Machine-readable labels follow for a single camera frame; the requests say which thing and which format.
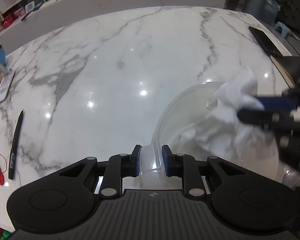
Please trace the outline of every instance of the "cable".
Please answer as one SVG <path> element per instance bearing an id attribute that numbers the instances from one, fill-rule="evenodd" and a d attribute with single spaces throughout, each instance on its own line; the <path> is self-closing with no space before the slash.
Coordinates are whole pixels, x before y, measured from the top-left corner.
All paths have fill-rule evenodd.
<path id="1" fill-rule="evenodd" d="M 4 161 L 6 162 L 6 169 L 4 170 L 4 172 L 2 172 L 2 173 L 5 173 L 7 171 L 7 160 L 1 153 L 0 153 L 0 155 L 2 156 L 2 158 L 4 158 Z"/>

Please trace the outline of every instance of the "white cloth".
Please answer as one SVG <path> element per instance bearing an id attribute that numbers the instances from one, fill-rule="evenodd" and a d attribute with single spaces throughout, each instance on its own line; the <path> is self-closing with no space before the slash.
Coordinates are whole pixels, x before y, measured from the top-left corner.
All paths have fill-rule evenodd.
<path id="1" fill-rule="evenodd" d="M 261 102 L 250 95 L 257 93 L 257 87 L 257 78 L 250 68 L 240 70 L 220 86 L 207 102 L 211 112 L 195 126 L 194 141 L 200 148 L 229 161 L 241 158 L 244 151 L 251 149 L 256 157 L 273 155 L 272 133 L 243 124 L 237 117 L 237 111 L 243 107 L 264 110 Z"/>

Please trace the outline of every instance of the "marble countertop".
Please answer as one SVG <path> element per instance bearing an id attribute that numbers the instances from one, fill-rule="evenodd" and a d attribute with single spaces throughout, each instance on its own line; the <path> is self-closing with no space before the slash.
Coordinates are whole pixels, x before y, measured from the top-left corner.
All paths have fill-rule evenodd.
<path id="1" fill-rule="evenodd" d="M 0 104 L 7 160 L 22 109 L 24 121 L 15 179 L 5 173 L 0 186 L 0 227 L 14 230 L 6 203 L 18 187 L 87 156 L 104 161 L 148 145 L 160 114 L 190 86 L 226 82 L 248 65 L 259 94 L 280 94 L 287 85 L 249 26 L 265 29 L 251 15 L 222 9 L 132 9 L 60 28 L 11 53 L 16 74 Z"/>

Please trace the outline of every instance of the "black smartphone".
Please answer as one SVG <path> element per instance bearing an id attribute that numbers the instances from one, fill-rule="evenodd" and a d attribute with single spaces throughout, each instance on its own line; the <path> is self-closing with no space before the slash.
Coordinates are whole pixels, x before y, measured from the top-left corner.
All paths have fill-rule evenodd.
<path id="1" fill-rule="evenodd" d="M 278 50 L 278 48 L 274 45 L 274 43 L 269 39 L 269 37 L 263 31 L 258 30 L 251 26 L 249 27 L 249 30 L 252 32 L 253 36 L 259 42 L 260 46 L 263 48 L 266 54 L 268 54 L 269 56 L 275 55 L 275 56 L 283 57 L 283 55 Z"/>

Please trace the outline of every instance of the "blue mug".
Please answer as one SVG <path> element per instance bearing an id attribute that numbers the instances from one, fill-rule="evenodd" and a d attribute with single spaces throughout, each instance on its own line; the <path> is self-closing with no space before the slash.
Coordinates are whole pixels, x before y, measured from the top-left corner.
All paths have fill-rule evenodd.
<path id="1" fill-rule="evenodd" d="M 2 45 L 0 45 L 0 63 L 6 67 L 6 52 Z"/>

